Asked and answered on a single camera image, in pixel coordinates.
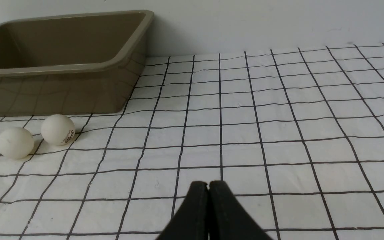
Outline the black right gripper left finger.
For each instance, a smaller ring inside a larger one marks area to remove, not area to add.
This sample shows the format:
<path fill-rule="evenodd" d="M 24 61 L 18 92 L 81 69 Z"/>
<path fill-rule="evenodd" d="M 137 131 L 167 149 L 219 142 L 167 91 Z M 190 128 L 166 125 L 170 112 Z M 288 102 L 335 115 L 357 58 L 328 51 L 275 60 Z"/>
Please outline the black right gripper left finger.
<path fill-rule="evenodd" d="M 207 240 L 207 203 L 207 184 L 193 181 L 182 204 L 157 239 Z"/>

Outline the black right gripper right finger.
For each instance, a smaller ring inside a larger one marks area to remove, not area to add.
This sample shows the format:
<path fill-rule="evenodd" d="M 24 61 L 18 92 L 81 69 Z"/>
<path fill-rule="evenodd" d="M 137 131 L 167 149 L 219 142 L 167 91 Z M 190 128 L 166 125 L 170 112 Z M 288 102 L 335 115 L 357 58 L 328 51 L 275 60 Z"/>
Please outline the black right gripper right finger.
<path fill-rule="evenodd" d="M 270 240 L 245 211 L 225 181 L 209 184 L 208 227 L 211 240 Z"/>

